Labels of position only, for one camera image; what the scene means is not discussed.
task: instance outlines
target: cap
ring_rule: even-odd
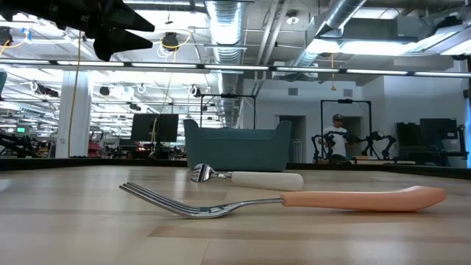
[[[340,114],[336,114],[332,117],[333,121],[342,121],[343,119],[344,119],[344,117]]]

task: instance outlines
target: doorway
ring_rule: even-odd
[[[279,121],[290,121],[289,163],[306,163],[306,116],[278,116]]]
[[[361,117],[345,117],[343,128],[349,133],[361,138]],[[355,157],[361,155],[361,145],[355,144],[347,147],[347,157]]]

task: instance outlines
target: pink fork handle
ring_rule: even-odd
[[[418,211],[442,202],[443,188],[414,186],[387,192],[286,192],[281,194],[288,207],[335,208],[360,211]]]

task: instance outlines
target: fork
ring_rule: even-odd
[[[335,208],[358,211],[410,212],[428,208],[446,198],[442,188],[414,186],[387,192],[302,191],[282,193],[279,198],[255,199],[210,207],[186,205],[135,183],[125,183],[120,189],[160,208],[192,219],[225,216],[248,205],[280,203],[287,207]]]

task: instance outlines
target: white column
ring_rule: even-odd
[[[71,121],[75,76],[75,71],[64,71],[62,93],[60,94],[60,115],[59,129],[57,131],[56,158],[67,158],[68,156],[68,129]],[[71,157],[87,156],[88,154],[88,133],[90,131],[92,95],[93,82],[88,79],[88,73],[79,72],[71,127]]]

